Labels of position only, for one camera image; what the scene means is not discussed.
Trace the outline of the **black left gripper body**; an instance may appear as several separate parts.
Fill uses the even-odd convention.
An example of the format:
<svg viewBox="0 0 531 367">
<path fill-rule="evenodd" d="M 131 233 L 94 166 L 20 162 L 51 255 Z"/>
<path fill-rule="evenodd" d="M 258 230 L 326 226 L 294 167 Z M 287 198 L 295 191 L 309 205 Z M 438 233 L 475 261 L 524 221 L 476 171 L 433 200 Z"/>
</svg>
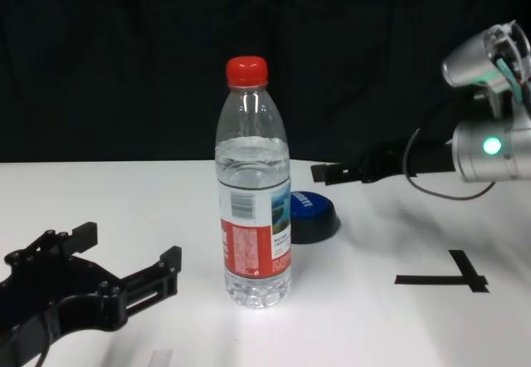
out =
<svg viewBox="0 0 531 367">
<path fill-rule="evenodd" d="M 78 257 L 15 263 L 1 283 L 1 365 L 22 366 L 80 330 L 118 330 L 118 287 L 118 277 Z"/>
</svg>

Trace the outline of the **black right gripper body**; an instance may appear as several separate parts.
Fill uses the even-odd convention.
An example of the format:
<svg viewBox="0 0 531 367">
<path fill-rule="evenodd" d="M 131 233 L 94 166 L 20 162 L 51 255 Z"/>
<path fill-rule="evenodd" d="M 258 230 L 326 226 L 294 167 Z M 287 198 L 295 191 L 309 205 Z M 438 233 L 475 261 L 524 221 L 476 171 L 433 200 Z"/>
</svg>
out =
<svg viewBox="0 0 531 367">
<path fill-rule="evenodd" d="M 404 175 L 403 156 L 406 140 L 378 144 L 359 160 L 359 180 L 362 183 L 375 183 L 381 179 Z M 407 172 L 411 177 L 418 174 L 455 172 L 451 147 L 432 141 L 415 143 L 407 156 Z"/>
</svg>

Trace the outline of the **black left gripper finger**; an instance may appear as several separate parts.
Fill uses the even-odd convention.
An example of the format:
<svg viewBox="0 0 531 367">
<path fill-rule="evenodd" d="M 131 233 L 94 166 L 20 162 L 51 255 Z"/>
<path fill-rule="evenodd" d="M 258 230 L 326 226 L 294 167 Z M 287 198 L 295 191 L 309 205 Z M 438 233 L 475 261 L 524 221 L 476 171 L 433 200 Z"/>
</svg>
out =
<svg viewBox="0 0 531 367">
<path fill-rule="evenodd" d="M 99 329 L 116 331 L 131 316 L 178 293 L 178 273 L 182 269 L 182 248 L 173 246 L 150 267 L 99 285 Z"/>
<path fill-rule="evenodd" d="M 9 266 L 21 266 L 23 263 L 36 262 L 48 257 L 69 258 L 75 253 L 83 253 L 98 243 L 97 224 L 87 222 L 71 232 L 46 230 L 29 246 L 8 253 L 4 261 Z"/>
</svg>

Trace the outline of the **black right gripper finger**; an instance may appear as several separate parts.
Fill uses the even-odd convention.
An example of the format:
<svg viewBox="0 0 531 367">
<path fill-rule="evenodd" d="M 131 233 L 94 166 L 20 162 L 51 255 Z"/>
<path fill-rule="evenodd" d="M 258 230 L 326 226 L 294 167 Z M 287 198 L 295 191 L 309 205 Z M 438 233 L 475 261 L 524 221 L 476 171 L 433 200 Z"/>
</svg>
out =
<svg viewBox="0 0 531 367">
<path fill-rule="evenodd" d="M 363 181 L 360 167 L 355 163 L 312 164 L 310 171 L 315 183 L 325 185 Z"/>
</svg>

